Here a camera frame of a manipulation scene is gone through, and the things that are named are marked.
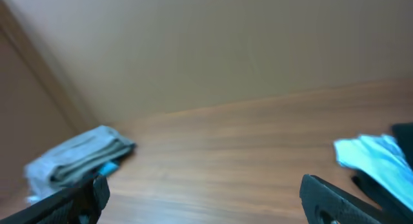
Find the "black cloth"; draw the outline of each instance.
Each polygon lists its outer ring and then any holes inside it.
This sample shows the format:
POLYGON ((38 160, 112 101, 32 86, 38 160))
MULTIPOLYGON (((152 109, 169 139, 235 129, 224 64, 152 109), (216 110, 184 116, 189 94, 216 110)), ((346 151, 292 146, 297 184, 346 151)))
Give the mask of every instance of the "black cloth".
POLYGON ((384 212, 392 214, 407 223, 413 223, 413 212, 368 174, 357 170, 356 175, 352 177, 352 181, 370 199, 379 204, 384 212))
POLYGON ((392 131, 408 165, 413 168, 413 123, 395 124, 392 131))

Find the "wall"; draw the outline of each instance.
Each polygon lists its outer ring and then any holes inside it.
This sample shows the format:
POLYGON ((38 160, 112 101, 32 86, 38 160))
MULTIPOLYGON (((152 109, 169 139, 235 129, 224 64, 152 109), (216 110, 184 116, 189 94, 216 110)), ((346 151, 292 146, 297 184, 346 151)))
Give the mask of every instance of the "wall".
POLYGON ((413 74, 413 0, 11 2, 101 122, 413 74))

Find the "black object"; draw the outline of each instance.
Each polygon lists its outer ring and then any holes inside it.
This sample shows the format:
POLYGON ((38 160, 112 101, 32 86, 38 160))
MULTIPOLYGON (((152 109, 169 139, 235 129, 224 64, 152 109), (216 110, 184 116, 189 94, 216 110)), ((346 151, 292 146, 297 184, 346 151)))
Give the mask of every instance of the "black object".
POLYGON ((407 223, 317 176, 304 175, 299 197, 309 224, 407 223))
POLYGON ((379 204, 385 212, 395 215, 407 223, 413 223, 413 212, 368 174, 357 170, 352 181, 370 199, 379 204))
POLYGON ((110 191, 106 177, 94 175, 13 214, 0 224, 96 224, 110 191))
POLYGON ((392 125, 392 131, 408 165, 413 168, 413 123, 392 125))

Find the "blue object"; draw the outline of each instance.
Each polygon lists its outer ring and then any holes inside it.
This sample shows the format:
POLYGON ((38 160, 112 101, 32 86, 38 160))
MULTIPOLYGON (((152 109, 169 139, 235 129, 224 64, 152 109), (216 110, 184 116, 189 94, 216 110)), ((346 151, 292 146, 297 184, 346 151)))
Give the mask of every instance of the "blue object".
POLYGON ((413 210, 413 171, 392 136, 360 135, 334 142, 342 167, 359 169, 413 210))
POLYGON ((117 169, 119 169, 119 165, 109 161, 107 163, 105 163, 104 165, 102 165, 101 168, 99 168, 99 170, 97 171, 100 175, 103 176, 109 176, 112 173, 114 173, 117 169))

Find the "folded gray towel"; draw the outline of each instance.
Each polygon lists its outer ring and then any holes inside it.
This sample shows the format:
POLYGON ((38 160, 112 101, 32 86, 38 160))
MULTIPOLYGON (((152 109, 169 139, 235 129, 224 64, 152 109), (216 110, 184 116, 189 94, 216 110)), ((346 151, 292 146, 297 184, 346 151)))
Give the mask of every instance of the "folded gray towel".
POLYGON ((25 167, 25 176, 39 201, 78 182, 103 163, 129 153, 135 143, 116 130, 100 126, 50 149, 25 167))

